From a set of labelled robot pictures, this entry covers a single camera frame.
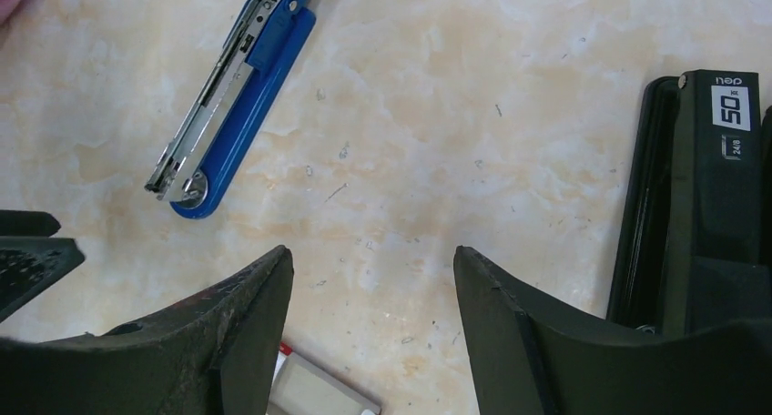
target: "open stapler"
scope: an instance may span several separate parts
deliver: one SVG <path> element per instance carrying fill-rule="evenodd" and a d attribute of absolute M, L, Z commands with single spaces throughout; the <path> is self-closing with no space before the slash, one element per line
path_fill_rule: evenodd
<path fill-rule="evenodd" d="M 316 22 L 309 0 L 248 0 L 145 189 L 185 218 L 218 206 Z"/>

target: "white label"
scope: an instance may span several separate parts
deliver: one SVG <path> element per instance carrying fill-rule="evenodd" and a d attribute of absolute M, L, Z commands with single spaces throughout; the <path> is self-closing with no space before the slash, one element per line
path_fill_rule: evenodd
<path fill-rule="evenodd" d="M 750 131 L 747 87 L 711 86 L 713 125 Z"/>

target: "marble tabletop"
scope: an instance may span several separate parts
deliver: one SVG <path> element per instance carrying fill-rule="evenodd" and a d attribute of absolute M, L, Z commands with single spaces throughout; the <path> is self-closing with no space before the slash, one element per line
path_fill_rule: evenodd
<path fill-rule="evenodd" d="M 313 0 L 220 208 L 186 220 L 143 185 L 244 1 L 25 0 L 0 27 L 0 207 L 87 256 L 0 333 L 99 334 L 284 244 L 297 351 L 384 414 L 476 413 L 455 247 L 603 316 L 645 84 L 754 71 L 772 104 L 772 0 Z"/>

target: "stapler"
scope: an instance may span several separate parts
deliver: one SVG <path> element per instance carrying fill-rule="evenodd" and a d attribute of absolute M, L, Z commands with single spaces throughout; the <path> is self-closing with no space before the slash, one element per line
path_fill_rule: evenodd
<path fill-rule="evenodd" d="M 218 207 L 316 17 L 309 0 L 247 0 L 145 190 L 184 218 Z"/>

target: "stapler anvil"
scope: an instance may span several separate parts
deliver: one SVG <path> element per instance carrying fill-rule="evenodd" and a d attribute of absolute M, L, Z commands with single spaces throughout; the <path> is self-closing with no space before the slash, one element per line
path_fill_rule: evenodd
<path fill-rule="evenodd" d="M 309 0 L 248 0 L 145 189 L 185 218 L 217 208 L 316 22 Z"/>

